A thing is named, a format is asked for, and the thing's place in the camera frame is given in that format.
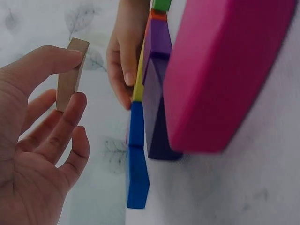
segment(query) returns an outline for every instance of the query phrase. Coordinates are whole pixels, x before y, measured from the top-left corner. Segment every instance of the child's hand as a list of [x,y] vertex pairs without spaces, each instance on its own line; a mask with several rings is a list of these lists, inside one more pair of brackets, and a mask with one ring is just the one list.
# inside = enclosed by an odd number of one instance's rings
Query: child's hand
[[132,86],[143,43],[150,0],[120,0],[117,20],[107,48],[107,68],[111,86],[130,109]]

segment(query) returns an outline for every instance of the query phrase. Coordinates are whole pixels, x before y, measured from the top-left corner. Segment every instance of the wooden block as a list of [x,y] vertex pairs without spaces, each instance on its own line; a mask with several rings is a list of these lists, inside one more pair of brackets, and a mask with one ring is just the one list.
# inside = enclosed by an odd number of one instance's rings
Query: wooden block
[[148,157],[175,161],[182,157],[174,152],[168,141],[162,83],[167,59],[150,58],[142,100]]
[[169,142],[222,152],[257,98],[296,0],[187,0],[164,80]]
[[167,21],[167,13],[163,11],[158,11],[155,9],[151,9],[150,11],[150,18],[151,19],[157,19],[162,21]]
[[128,128],[128,144],[130,147],[144,148],[144,118],[141,102],[131,104],[131,115]]
[[167,12],[170,9],[171,0],[153,0],[152,8],[159,11]]
[[71,96],[77,92],[81,73],[83,70],[83,64],[87,50],[89,48],[89,42],[83,41],[77,38],[72,38],[67,49],[81,51],[83,54],[82,62],[69,72],[58,75],[57,96],[56,96],[56,109],[64,112]]
[[149,186],[150,182],[143,148],[128,146],[126,167],[127,208],[144,209]]
[[140,59],[139,59],[139,65],[137,68],[137,74],[136,74],[136,81],[135,81],[135,86],[133,89],[133,96],[132,99],[133,101],[141,102],[143,99],[143,91],[144,91],[144,86],[143,86],[143,57],[144,57],[144,44],[145,44],[145,39],[142,44],[142,49],[141,49],[141,54],[140,54]]
[[155,10],[152,8],[149,12],[148,21],[147,21],[147,25],[146,25],[146,29],[145,29],[145,36],[147,36],[147,33],[148,33],[148,26],[149,26],[150,19],[157,19],[157,20],[162,20],[162,21],[168,20],[166,12],[158,11],[158,10]]
[[142,83],[145,85],[146,71],[150,57],[169,59],[172,43],[167,21],[150,19],[149,32],[145,37],[144,57],[142,67]]

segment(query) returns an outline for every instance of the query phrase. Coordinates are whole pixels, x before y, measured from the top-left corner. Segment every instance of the fingernail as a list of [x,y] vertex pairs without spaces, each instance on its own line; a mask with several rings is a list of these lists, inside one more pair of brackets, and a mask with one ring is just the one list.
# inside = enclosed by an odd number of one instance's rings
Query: fingernail
[[127,86],[133,86],[135,84],[134,78],[130,73],[125,73],[125,83]]
[[72,54],[82,56],[82,52],[77,51],[77,50],[69,50]]

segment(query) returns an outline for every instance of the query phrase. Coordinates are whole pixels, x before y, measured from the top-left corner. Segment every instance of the blue block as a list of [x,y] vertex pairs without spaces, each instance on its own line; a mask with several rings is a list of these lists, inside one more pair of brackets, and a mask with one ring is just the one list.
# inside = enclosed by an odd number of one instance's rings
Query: blue block
[[127,208],[145,208],[149,185],[144,151],[139,148],[128,147],[126,169]]
[[131,104],[128,144],[130,147],[144,148],[144,118],[141,102]]
[[182,153],[174,152],[168,141],[162,91],[167,65],[168,59],[150,58],[142,104],[148,157],[157,160],[174,161],[180,159]]

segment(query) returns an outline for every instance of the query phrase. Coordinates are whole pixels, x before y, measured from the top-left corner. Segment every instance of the orange block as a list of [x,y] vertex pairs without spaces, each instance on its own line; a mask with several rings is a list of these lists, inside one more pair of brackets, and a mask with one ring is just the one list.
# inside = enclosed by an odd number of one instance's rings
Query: orange block
[[167,21],[167,13],[166,12],[151,9],[150,16],[151,16],[151,19]]

